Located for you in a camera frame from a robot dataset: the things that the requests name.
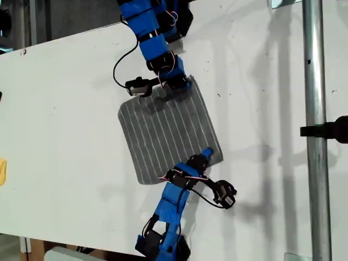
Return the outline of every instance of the white table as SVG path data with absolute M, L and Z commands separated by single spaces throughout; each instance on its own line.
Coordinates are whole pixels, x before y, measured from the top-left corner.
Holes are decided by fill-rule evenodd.
M 333 121 L 348 113 L 348 11 L 324 2 Z M 191 260 L 311 256 L 301 4 L 271 11 L 266 1 L 200 0 L 191 9 L 180 56 L 225 156 L 210 176 L 239 192 L 231 211 L 189 201 Z M 138 254 L 164 184 L 138 184 L 117 118 L 129 96 L 111 72 L 134 45 L 117 24 L 0 56 L 1 233 Z M 139 49 L 117 69 L 122 82 L 137 76 L 153 77 Z M 345 260 L 348 148 L 329 141 L 329 154 L 333 258 Z

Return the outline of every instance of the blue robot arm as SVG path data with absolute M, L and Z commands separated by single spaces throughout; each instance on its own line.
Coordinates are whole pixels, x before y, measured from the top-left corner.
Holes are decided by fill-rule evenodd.
M 189 258 L 190 249 L 181 235 L 181 217 L 190 190 L 193 190 L 197 182 L 203 182 L 212 189 L 214 201 L 221 204 L 217 207 L 228 209 L 234 205 L 237 191 L 230 183 L 213 182 L 204 176 L 212 154 L 213 150 L 206 148 L 200 155 L 192 156 L 186 164 L 177 164 L 162 178 L 168 183 L 153 216 L 145 225 L 142 235 L 138 236 L 135 246 L 135 249 L 149 260 L 185 261 Z M 166 223 L 164 234 L 153 230 L 158 221 Z
M 183 62 L 169 50 L 167 42 L 185 36 L 193 15 L 187 0 L 117 0 L 128 26 L 134 32 L 149 70 L 157 78 L 126 82 L 129 94 L 149 96 L 155 85 L 166 82 L 172 89 L 191 86 Z

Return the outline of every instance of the towel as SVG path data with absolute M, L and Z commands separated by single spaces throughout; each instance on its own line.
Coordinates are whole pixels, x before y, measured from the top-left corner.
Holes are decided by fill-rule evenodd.
M 123 103 L 119 120 L 138 182 L 156 184 L 179 162 L 210 147 L 210 166 L 223 160 L 207 107 L 194 79 L 188 90 L 155 88 Z

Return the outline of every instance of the gray cloth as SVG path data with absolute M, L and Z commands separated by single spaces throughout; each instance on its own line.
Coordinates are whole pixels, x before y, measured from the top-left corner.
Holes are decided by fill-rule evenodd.
M 156 184 L 179 162 L 210 147 L 210 165 L 223 160 L 222 151 L 196 82 L 189 90 L 156 88 L 150 97 L 121 105 L 119 120 L 140 184 Z

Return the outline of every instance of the metal pole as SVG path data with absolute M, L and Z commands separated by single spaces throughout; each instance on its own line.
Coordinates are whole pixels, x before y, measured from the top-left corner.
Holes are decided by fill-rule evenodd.
M 307 125 L 326 122 L 322 0 L 303 0 L 304 71 Z M 313 261 L 331 261 L 327 142 L 307 138 Z

